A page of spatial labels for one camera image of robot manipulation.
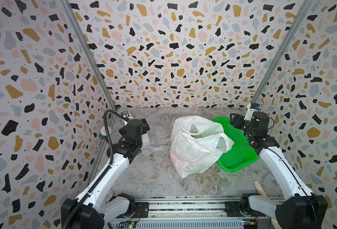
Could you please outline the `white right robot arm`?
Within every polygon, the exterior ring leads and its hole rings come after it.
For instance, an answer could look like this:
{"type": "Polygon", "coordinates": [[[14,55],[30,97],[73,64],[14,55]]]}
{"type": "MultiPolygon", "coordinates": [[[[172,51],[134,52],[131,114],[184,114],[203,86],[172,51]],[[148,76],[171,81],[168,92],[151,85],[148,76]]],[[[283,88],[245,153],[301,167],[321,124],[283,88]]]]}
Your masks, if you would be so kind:
{"type": "Polygon", "coordinates": [[[267,114],[259,111],[230,115],[230,124],[243,131],[249,145],[269,167],[284,201],[275,202],[260,194],[245,193],[241,196],[240,211],[261,212],[277,220],[282,229],[319,229],[328,203],[322,195],[316,195],[288,163],[280,145],[268,134],[269,120],[267,114]]]}

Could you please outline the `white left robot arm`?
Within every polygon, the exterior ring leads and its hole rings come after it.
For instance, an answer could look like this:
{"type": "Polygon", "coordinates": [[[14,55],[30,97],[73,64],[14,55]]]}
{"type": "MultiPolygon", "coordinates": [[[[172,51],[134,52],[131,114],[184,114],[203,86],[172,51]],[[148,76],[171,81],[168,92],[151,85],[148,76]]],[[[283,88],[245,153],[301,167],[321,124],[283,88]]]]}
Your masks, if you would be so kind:
{"type": "Polygon", "coordinates": [[[105,229],[119,216],[135,214],[135,198],[120,193],[107,201],[109,191],[141,153],[142,136],[150,130],[145,119],[131,119],[119,132],[121,139],[112,145],[112,161],[107,163],[92,183],[75,199],[66,199],[61,206],[64,229],[105,229]]]}

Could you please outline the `green plastic basket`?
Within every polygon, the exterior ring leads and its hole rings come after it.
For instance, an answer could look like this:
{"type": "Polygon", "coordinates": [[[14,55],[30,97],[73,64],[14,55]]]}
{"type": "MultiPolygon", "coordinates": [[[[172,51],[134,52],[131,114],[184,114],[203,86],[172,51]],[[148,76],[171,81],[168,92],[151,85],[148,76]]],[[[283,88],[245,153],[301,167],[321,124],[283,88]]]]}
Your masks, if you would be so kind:
{"type": "Polygon", "coordinates": [[[218,159],[219,166],[227,172],[236,172],[254,162],[259,156],[255,150],[248,144],[247,138],[241,130],[230,125],[230,119],[227,117],[218,117],[212,119],[213,122],[221,124],[224,133],[234,142],[232,148],[222,154],[218,159]]]}

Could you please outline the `white plastic bag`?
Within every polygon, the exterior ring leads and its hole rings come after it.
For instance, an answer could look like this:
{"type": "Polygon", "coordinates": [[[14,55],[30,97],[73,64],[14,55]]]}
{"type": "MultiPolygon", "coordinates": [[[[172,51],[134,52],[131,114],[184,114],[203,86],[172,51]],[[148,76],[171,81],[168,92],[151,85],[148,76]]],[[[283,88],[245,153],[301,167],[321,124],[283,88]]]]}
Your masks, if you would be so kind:
{"type": "Polygon", "coordinates": [[[234,145],[221,124],[197,115],[176,119],[170,140],[170,158],[181,178],[204,173],[234,145]]]}

